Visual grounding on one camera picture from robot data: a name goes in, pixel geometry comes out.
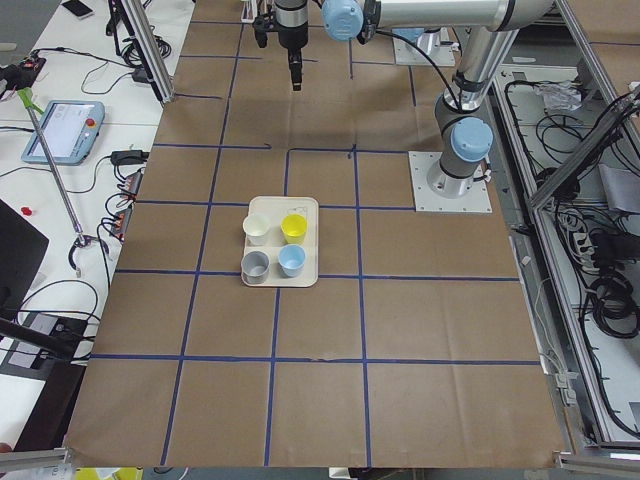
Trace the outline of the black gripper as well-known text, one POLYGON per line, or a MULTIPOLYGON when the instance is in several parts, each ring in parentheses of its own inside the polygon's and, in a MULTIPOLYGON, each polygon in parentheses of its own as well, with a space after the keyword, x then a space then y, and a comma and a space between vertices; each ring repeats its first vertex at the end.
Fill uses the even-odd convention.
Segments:
POLYGON ((302 89, 303 57, 301 49, 308 42, 308 23, 294 27, 281 24, 275 13, 267 13, 256 17, 252 23, 254 37, 259 48, 267 47, 267 35, 276 33, 279 44, 288 50, 288 66, 291 77, 292 89, 302 89))

